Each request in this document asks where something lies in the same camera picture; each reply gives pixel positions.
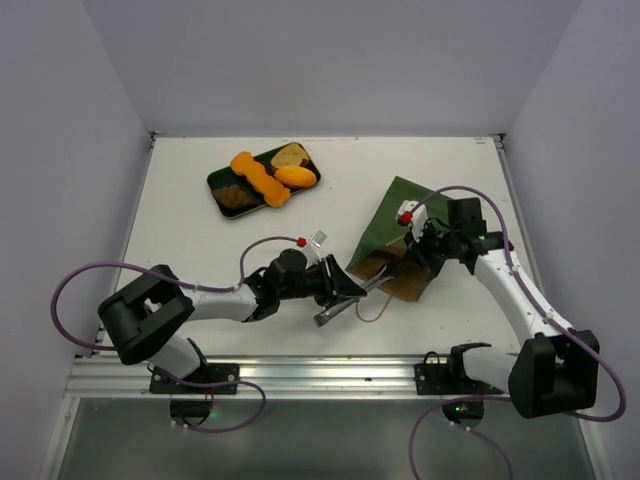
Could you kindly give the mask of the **long orange fake bread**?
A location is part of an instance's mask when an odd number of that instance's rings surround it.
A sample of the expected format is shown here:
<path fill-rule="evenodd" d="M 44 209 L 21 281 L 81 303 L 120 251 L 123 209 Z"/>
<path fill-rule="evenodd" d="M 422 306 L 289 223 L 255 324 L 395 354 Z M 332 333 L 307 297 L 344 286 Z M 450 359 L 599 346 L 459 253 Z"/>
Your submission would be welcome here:
<path fill-rule="evenodd" d="M 230 167 L 236 175 L 243 176 L 253 189 L 263 196 L 267 205 L 278 208 L 290 199 L 290 190 L 269 175 L 264 165 L 256 161 L 249 152 L 237 154 L 231 160 Z"/>

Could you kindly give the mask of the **dark brown fake croissant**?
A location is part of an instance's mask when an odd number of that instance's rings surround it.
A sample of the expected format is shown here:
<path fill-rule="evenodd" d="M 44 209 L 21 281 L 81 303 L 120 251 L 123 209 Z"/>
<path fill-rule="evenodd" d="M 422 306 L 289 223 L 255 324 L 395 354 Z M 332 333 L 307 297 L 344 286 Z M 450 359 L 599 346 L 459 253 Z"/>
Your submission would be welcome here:
<path fill-rule="evenodd" d="M 255 205 L 253 198 L 238 185 L 215 189 L 212 195 L 216 201 L 228 209 L 244 209 Z"/>

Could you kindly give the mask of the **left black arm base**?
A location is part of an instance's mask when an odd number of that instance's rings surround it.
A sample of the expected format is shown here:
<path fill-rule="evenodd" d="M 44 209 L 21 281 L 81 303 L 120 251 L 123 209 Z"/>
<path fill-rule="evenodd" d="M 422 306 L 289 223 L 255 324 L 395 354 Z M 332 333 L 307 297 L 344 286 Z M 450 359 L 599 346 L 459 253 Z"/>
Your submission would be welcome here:
<path fill-rule="evenodd" d="M 157 367 L 154 367 L 151 372 L 152 378 L 149 385 L 149 392 L 152 394 L 203 395 L 208 393 L 213 395 L 235 395 L 237 392 L 237 386 L 235 384 L 206 390 L 171 380 Z M 209 363 L 206 366 L 199 367 L 194 373 L 190 374 L 186 380 L 198 384 L 230 382 L 238 380 L 240 378 L 239 373 L 240 366 L 237 363 Z"/>

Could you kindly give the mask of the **brown sliced fake bread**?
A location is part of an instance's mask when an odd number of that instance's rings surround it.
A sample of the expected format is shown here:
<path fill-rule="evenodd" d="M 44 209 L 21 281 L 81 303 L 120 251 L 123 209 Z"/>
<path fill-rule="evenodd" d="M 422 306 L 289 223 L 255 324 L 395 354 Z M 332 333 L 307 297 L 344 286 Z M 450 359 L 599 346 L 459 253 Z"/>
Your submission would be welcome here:
<path fill-rule="evenodd" d="M 270 164 L 277 170 L 288 166 L 305 167 L 309 162 L 310 156 L 304 147 L 299 143 L 290 143 L 277 151 Z"/>

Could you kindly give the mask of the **metal tongs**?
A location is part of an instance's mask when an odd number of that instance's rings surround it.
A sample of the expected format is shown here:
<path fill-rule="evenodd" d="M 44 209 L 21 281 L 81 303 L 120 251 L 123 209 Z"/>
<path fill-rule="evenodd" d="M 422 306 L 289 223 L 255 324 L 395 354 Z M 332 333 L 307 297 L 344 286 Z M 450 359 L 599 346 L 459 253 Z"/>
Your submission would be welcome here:
<path fill-rule="evenodd" d="M 365 294 L 362 297 L 365 297 L 368 293 L 372 292 L 374 289 L 381 286 L 383 283 L 393 279 L 395 277 L 396 271 L 398 269 L 397 264 L 389 263 L 385 265 L 376 275 L 374 275 L 371 279 L 365 281 L 360 285 L 360 287 L 365 291 Z M 322 328 L 325 326 L 330 320 L 338 316 L 340 313 L 344 312 L 346 309 L 355 305 L 361 298 L 353 297 L 347 298 L 343 300 L 339 300 L 334 305 L 331 305 L 325 308 L 320 313 L 316 314 L 313 317 L 313 321 L 318 328 Z"/>

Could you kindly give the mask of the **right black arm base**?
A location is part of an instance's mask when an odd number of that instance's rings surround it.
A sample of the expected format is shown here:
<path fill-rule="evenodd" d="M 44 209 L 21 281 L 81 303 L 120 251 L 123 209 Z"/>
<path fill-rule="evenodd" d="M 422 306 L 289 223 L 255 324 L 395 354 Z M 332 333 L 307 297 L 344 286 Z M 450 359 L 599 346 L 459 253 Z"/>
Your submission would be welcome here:
<path fill-rule="evenodd" d="M 473 395 L 483 391 L 477 381 L 455 378 L 447 354 L 428 351 L 413 365 L 414 385 L 419 396 Z"/>

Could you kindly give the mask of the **green brown paper bag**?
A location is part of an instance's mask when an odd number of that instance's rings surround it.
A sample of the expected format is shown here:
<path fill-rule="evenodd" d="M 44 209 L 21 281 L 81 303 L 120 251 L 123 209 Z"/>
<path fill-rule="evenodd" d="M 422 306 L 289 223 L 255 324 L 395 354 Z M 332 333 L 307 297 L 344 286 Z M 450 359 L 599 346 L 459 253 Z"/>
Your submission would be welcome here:
<path fill-rule="evenodd" d="M 396 214 L 403 212 L 401 204 L 419 200 L 431 191 L 402 177 L 395 177 L 375 214 L 361 235 L 347 266 L 347 272 L 361 279 L 369 280 L 382 267 L 400 259 L 406 252 L 404 236 L 407 229 L 397 224 Z M 389 300 L 417 302 L 431 280 L 439 273 L 438 266 L 421 267 L 416 263 L 404 263 L 396 270 L 396 276 L 384 282 L 379 289 Z"/>

